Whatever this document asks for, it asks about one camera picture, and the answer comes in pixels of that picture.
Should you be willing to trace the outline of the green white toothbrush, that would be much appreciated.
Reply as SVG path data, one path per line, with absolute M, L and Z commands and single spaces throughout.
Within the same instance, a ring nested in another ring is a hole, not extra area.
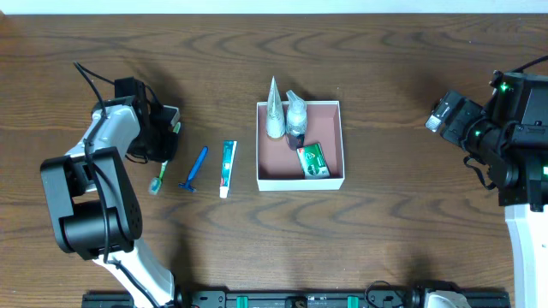
M 150 185 L 149 185 L 149 188 L 148 188 L 148 192 L 151 195 L 157 195 L 158 192 L 160 191 L 160 189 L 163 185 L 163 181 L 164 181 L 164 173 L 167 169 L 167 166 L 168 166 L 169 162 L 170 162 L 170 160 L 166 160 L 166 161 L 162 162 L 159 175 L 157 177 L 152 178 L 152 180 L 150 182 Z

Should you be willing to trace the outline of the blue disposable razor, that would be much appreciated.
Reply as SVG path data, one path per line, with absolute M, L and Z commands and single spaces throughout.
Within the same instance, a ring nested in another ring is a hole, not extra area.
M 200 167 L 204 160 L 206 159 L 207 153 L 209 151 L 209 148 L 207 146 L 204 146 L 198 155 L 196 161 L 194 162 L 193 167 L 190 169 L 188 176 L 184 182 L 180 182 L 178 184 L 178 187 L 187 191 L 190 191 L 191 193 L 195 193 L 197 191 L 196 188 L 192 186 L 192 182 L 195 179 L 196 175 L 200 171 Z

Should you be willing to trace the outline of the green white toothpaste tube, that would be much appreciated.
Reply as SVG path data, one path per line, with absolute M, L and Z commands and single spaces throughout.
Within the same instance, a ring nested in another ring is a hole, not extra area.
M 235 140 L 225 140 L 223 142 L 222 173 L 219 187 L 220 198 L 227 198 L 229 194 L 236 148 L 237 142 Z

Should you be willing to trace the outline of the white patterned lotion tube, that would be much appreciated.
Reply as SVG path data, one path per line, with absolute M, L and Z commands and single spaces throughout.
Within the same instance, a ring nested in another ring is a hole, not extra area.
M 265 128 L 267 136 L 271 139 L 281 139 L 285 135 L 283 104 L 275 77 L 272 77 L 271 79 L 271 86 L 267 98 Z

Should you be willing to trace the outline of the clear pump bottle blue liquid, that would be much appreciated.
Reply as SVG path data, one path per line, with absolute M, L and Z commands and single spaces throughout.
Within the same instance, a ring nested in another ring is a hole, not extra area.
M 289 148 L 295 151 L 304 144 L 307 131 L 307 103 L 292 90 L 286 92 L 289 107 L 286 113 L 286 137 Z

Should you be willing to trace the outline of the green Dettol soap box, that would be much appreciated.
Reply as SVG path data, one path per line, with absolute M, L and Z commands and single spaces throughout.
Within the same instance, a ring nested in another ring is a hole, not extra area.
M 331 176 L 320 143 L 298 148 L 296 153 L 307 180 L 324 179 Z

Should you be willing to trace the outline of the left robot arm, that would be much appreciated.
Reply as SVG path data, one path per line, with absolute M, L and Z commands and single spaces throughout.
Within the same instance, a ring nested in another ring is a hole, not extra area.
M 136 307 L 182 307 L 174 275 L 142 237 L 143 217 L 123 159 L 166 163 L 177 150 L 179 109 L 161 104 L 151 87 L 127 77 L 115 96 L 92 109 L 82 139 L 40 174 L 56 242 L 66 253 L 108 270 Z

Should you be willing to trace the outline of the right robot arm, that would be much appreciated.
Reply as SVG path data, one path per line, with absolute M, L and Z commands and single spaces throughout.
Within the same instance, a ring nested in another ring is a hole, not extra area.
M 433 108 L 426 128 L 467 153 L 463 162 L 498 191 L 512 245 L 515 305 L 547 305 L 547 79 L 495 71 L 485 105 L 456 91 Z

